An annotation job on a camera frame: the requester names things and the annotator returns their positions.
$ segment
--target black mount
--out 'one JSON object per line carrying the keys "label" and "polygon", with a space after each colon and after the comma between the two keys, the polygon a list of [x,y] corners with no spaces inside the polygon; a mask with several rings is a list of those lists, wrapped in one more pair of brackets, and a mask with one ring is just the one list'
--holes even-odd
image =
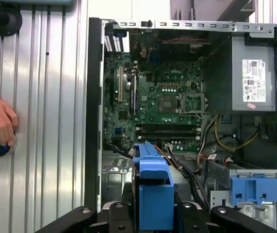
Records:
{"label": "black mount", "polygon": [[12,36],[22,26],[22,15],[14,6],[0,5],[0,36]]}

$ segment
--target motherboard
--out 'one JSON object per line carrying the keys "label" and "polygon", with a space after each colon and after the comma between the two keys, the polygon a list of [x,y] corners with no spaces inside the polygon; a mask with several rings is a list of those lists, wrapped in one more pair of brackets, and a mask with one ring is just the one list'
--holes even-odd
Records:
{"label": "motherboard", "polygon": [[130,149],[149,141],[163,150],[197,151],[205,98],[201,62],[132,61],[106,57],[104,143]]}

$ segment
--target red wire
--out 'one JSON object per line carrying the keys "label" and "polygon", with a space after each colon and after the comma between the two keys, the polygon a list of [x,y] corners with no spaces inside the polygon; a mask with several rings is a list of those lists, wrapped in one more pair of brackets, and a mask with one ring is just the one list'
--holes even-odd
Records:
{"label": "red wire", "polygon": [[170,40],[159,40],[159,41],[162,41],[162,42],[174,42],[174,41],[181,41],[181,40],[190,40],[190,41],[200,41],[200,42],[207,42],[206,39],[202,39],[202,38],[199,38],[199,39],[193,39],[193,38],[176,38],[176,39],[170,39]]}

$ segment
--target white wall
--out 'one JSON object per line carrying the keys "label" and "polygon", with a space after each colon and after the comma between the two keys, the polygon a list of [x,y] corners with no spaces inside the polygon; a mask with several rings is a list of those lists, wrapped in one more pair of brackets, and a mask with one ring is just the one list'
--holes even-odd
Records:
{"label": "white wall", "polygon": [[88,16],[107,19],[170,19],[170,0],[89,0]]}
{"label": "white wall", "polygon": [[277,0],[257,0],[256,11],[249,22],[277,24]]}

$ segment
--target capacitor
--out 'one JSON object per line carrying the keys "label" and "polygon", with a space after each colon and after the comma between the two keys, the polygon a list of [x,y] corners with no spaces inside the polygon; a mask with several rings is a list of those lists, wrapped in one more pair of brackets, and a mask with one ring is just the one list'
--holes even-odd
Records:
{"label": "capacitor", "polygon": [[128,83],[125,85],[125,89],[126,89],[127,91],[130,91],[130,82],[128,82]]}
{"label": "capacitor", "polygon": [[146,49],[142,49],[140,55],[141,55],[142,58],[146,58],[147,57],[147,50]]}

